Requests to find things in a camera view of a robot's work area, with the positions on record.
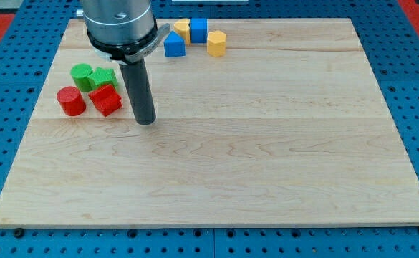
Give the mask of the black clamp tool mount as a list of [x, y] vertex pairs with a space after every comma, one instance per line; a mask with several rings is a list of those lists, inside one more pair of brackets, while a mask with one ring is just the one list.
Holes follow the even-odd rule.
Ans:
[[146, 58], [158, 47], [163, 38], [170, 33], [170, 25], [165, 23], [159, 28], [155, 25], [151, 32], [142, 39], [124, 45], [108, 45], [102, 43], [96, 40], [88, 29], [86, 31], [90, 44], [99, 57], [109, 62], [131, 65]]

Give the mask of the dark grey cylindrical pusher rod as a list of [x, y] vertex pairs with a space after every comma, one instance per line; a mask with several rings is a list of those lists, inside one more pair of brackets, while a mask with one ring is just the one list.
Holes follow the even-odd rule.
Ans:
[[145, 60], [141, 59], [132, 64], [121, 64], [120, 71], [135, 121], [140, 125], [153, 123], [156, 113]]

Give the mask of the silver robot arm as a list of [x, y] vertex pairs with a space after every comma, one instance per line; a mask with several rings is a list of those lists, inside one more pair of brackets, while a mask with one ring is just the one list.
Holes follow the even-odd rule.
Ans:
[[150, 0], [81, 0], [77, 18], [85, 22], [97, 54], [119, 64], [135, 121], [155, 122], [156, 113], [145, 58], [170, 33], [158, 25]]

